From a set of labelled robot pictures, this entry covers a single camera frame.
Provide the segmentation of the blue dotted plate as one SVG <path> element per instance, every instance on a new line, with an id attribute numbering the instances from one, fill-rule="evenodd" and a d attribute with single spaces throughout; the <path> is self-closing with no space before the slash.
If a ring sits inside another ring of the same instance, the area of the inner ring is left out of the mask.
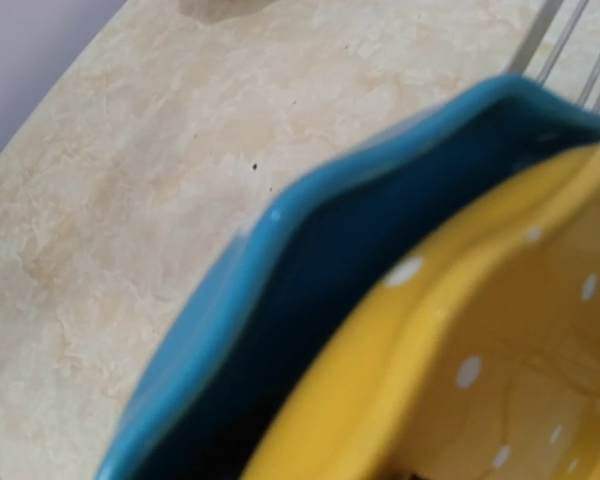
<path id="1" fill-rule="evenodd" d="M 309 363 L 403 252 L 512 175 L 598 141 L 600 114 L 505 74 L 291 184 L 186 302 L 97 477 L 235 478 Z"/>

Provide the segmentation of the small yellow dotted plate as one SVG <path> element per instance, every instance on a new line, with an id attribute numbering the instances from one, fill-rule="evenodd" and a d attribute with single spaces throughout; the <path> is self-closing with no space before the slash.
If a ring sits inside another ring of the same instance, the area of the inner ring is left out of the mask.
<path id="1" fill-rule="evenodd" d="M 600 143 L 455 214 L 361 300 L 246 479 L 600 479 Z"/>

